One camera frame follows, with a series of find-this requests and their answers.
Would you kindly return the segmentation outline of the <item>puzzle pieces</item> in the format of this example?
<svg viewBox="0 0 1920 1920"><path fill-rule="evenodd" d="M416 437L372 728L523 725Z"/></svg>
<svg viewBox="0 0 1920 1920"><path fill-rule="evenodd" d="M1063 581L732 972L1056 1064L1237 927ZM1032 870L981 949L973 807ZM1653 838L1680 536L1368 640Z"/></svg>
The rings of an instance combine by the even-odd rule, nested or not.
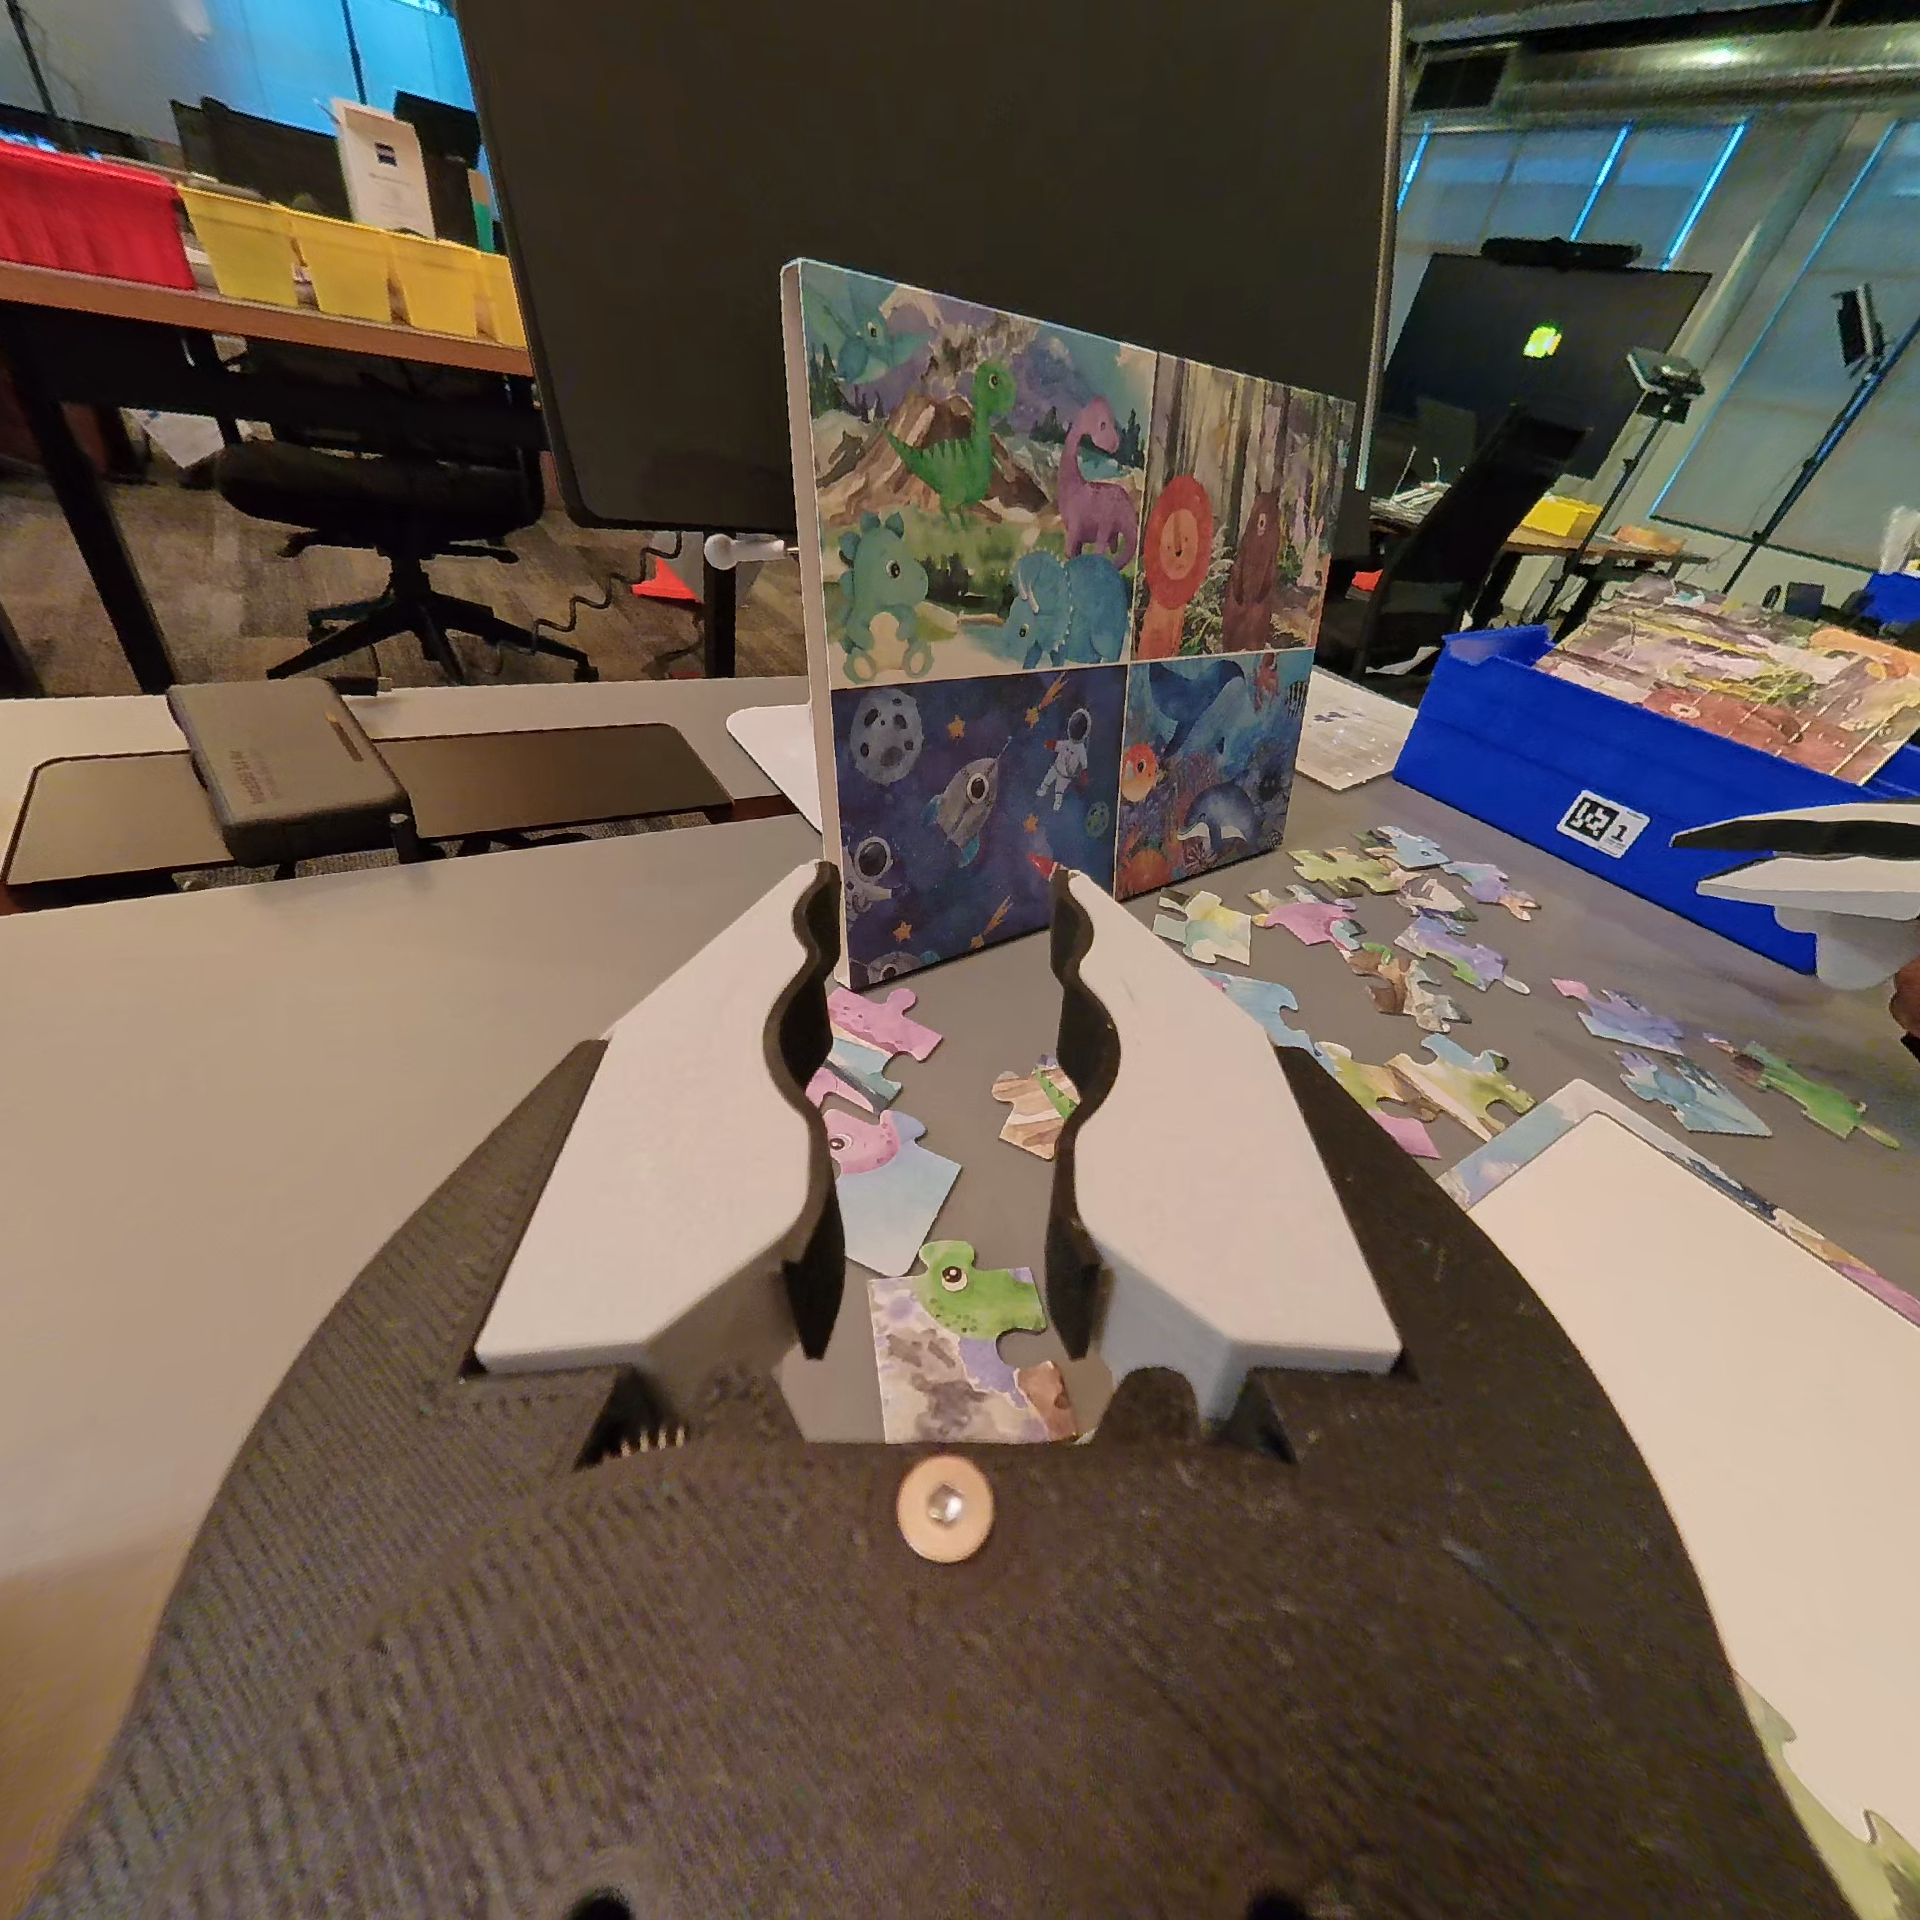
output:
<svg viewBox="0 0 1920 1920"><path fill-rule="evenodd" d="M1765 1117L1735 1093L1744 1085L1789 1099L1833 1138L1866 1138L1897 1148L1901 1141L1870 1121L1860 1099L1801 1071L1765 1046L1733 1046L1703 1032L1701 1041L1735 1075L1724 1080L1688 1055L1680 1022L1635 996L1597 992L1580 981L1558 981L1555 992L1576 1012L1580 1028L1609 1046L1620 1086L1635 1103L1620 1108L1593 1085L1571 1085L1549 1099L1535 1099L1517 1085L1504 1054L1460 1049L1453 1041L1453 1028L1469 1022L1453 989L1474 996L1489 996L1494 989L1526 996L1526 985L1512 977L1499 949L1474 935L1474 922L1481 901L1530 922L1537 900L1517 892L1499 863L1453 859L1437 841L1401 827L1359 834L1359 848L1295 854L1292 863L1295 882L1283 895L1255 892L1255 913L1221 901L1214 892L1169 886L1156 900L1154 935L1201 963L1201 977L1251 1015L1268 1041L1313 1054L1413 1157L1437 1162L1432 1138L1437 1117L1453 1117L1453 1127L1474 1134L1478 1154L1445 1176L1460 1208L1499 1186L1499 1181L1564 1138L1580 1117L1617 1117L1915 1323L1915 1297L1701 1157L1701 1148L1645 1121L1645 1112L1658 1108L1685 1134L1770 1138ZM1295 996L1251 972L1257 927L1283 928L1309 949L1334 949L1385 1019L1414 1022L1422 1049L1368 1064L1346 1046L1309 1039L1292 1022L1300 1012Z"/></svg>

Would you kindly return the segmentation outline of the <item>black display screen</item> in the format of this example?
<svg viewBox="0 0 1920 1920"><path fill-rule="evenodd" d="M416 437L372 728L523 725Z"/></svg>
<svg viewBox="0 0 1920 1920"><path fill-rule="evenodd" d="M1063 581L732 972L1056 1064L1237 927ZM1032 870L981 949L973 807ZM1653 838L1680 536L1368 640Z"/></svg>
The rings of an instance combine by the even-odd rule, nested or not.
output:
<svg viewBox="0 0 1920 1920"><path fill-rule="evenodd" d="M1382 375L1368 499L1459 477L1512 409L1576 433L1564 473L1593 477L1643 402L1626 355L1669 350L1710 287L1544 248L1432 256Z"/></svg>

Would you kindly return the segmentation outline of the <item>blue plastic bin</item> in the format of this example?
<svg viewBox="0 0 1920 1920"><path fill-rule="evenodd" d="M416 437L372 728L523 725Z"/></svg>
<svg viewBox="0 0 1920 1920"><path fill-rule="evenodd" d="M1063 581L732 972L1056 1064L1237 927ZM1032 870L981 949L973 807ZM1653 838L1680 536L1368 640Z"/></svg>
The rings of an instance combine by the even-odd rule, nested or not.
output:
<svg viewBox="0 0 1920 1920"><path fill-rule="evenodd" d="M1818 944L1761 901L1701 900L1726 854L1674 854L1712 823L1833 802L1915 802L1915 744L1843 782L1571 680L1549 629L1459 634L1436 658L1397 780L1739 949L1818 967Z"/></svg>

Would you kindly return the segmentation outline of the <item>black desk pad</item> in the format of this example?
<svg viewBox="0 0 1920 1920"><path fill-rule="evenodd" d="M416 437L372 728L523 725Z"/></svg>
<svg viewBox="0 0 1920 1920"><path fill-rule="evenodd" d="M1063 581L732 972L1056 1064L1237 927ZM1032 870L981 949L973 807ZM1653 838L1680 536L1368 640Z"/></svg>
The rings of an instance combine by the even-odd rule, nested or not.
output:
<svg viewBox="0 0 1920 1920"><path fill-rule="evenodd" d="M728 807L716 775L670 725L421 737L376 749L416 810L416 838L407 848ZM54 886L225 863L237 859L189 751L67 755L34 769L4 878Z"/></svg>

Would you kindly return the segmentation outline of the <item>red plastic bin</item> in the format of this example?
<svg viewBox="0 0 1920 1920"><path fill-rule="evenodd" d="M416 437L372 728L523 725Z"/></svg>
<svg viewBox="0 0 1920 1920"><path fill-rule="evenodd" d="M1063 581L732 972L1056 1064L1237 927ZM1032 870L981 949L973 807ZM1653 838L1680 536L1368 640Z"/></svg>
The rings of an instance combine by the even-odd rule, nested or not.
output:
<svg viewBox="0 0 1920 1920"><path fill-rule="evenodd" d="M4 264L197 291L171 176L4 144Z"/></svg>

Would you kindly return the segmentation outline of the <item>grey battery pack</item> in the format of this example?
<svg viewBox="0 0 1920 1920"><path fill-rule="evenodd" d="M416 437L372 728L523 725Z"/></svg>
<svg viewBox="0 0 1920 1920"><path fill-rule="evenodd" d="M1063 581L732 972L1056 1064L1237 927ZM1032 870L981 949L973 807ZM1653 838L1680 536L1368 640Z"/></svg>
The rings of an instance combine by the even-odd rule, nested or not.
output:
<svg viewBox="0 0 1920 1920"><path fill-rule="evenodd" d="M171 688L212 823L238 868L403 848L416 810L319 680Z"/></svg>

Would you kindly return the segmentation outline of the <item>green dinosaur head puzzle piece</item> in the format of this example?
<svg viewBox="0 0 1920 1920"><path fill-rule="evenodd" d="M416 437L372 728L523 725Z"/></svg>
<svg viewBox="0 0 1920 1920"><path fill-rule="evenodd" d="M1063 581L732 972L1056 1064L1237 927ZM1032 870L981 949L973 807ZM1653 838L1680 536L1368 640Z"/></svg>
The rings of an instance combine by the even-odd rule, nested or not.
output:
<svg viewBox="0 0 1920 1920"><path fill-rule="evenodd" d="M968 1243L926 1243L918 1269L868 1283L877 1389L890 1447L1076 1442L1056 1360L1014 1364L998 1343L1044 1330L1031 1269L990 1269Z"/></svg>

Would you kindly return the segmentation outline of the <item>background work table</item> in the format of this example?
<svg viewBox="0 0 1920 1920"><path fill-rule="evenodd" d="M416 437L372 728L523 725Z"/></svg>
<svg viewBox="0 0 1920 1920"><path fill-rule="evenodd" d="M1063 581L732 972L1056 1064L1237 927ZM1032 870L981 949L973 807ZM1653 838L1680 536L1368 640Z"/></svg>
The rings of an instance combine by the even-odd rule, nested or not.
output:
<svg viewBox="0 0 1920 1920"><path fill-rule="evenodd" d="M1555 581L1575 581L1575 602L1558 602L1562 586L1549 591L1549 606L1575 613L1589 611L1613 581L1638 576L1669 579L1685 566L1712 563L1712 557L1674 540L1635 544L1617 536L1544 536L1518 528L1504 540L1504 552L1481 586L1478 611L1525 606L1525 591L1517 591L1525 563L1549 563Z"/></svg>

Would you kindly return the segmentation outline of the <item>black mesh chair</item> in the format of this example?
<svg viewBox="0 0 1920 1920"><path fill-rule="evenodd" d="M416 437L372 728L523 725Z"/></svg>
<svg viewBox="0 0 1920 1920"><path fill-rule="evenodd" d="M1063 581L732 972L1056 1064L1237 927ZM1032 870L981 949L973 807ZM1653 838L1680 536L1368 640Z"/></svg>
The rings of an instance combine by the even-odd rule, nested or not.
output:
<svg viewBox="0 0 1920 1920"><path fill-rule="evenodd" d="M1409 676L1445 647L1498 572L1509 536L1575 468L1586 438L1586 423L1549 419L1525 406L1498 423L1460 477L1387 552L1346 658L1352 680Z"/></svg>

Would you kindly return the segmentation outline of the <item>white puzzle frame tray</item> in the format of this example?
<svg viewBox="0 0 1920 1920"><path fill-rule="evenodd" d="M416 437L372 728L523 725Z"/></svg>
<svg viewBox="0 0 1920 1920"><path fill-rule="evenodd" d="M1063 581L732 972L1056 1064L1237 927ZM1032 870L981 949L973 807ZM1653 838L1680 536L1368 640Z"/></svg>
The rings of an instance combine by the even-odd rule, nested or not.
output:
<svg viewBox="0 0 1920 1920"><path fill-rule="evenodd" d="M1915 1844L1915 1323L1617 1117L1460 1210L1613 1397L1796 1779Z"/></svg>

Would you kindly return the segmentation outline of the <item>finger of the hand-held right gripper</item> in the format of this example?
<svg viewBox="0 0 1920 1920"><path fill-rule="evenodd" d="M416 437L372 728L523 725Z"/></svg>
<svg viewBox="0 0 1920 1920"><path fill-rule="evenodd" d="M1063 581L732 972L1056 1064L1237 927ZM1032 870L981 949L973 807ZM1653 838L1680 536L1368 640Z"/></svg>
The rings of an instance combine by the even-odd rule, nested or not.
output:
<svg viewBox="0 0 1920 1920"><path fill-rule="evenodd" d="M1915 859L1765 854L1697 878L1697 895L1756 901L1778 922L1915 922Z"/></svg>
<svg viewBox="0 0 1920 1920"><path fill-rule="evenodd" d="M1803 859L1915 859L1915 802L1838 802L1680 830L1669 848Z"/></svg>

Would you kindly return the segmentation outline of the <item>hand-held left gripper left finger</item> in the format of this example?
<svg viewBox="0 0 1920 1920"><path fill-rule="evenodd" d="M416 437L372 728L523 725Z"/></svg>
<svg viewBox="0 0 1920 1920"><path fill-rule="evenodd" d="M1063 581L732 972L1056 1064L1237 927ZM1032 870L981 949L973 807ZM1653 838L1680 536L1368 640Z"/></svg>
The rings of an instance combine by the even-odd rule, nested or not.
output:
<svg viewBox="0 0 1920 1920"><path fill-rule="evenodd" d="M805 1086L837 959L841 870L800 863L612 1022L476 1337L490 1377L625 1364L692 1404L828 1355L847 1251Z"/></svg>

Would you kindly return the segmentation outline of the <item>white paper sign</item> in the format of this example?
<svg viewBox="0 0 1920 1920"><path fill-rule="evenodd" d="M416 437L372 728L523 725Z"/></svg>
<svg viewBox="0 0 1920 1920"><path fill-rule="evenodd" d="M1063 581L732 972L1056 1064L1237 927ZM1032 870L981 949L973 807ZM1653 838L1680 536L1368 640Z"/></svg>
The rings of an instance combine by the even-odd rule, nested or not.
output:
<svg viewBox="0 0 1920 1920"><path fill-rule="evenodd" d="M437 212L421 134L395 111L333 99L351 220L381 232L437 239Z"/></svg>

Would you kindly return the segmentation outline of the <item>black background monitor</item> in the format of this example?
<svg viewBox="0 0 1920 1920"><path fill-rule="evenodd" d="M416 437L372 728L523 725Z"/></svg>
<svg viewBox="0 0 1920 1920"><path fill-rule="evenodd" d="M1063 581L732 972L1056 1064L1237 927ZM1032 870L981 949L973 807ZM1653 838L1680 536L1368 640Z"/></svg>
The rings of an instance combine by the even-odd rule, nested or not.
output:
<svg viewBox="0 0 1920 1920"><path fill-rule="evenodd" d="M202 106L171 99L171 117L193 174L296 212L351 220L336 134L251 117L212 98Z"/></svg>

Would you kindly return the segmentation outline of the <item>dark grey standing panel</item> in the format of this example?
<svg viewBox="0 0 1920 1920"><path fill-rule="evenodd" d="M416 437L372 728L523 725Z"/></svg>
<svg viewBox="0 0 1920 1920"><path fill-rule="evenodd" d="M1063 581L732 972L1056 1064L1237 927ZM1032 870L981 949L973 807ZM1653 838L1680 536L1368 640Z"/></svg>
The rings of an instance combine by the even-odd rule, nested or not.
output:
<svg viewBox="0 0 1920 1920"><path fill-rule="evenodd" d="M1378 406L1397 4L457 4L579 525L793 534L820 257Z"/></svg>

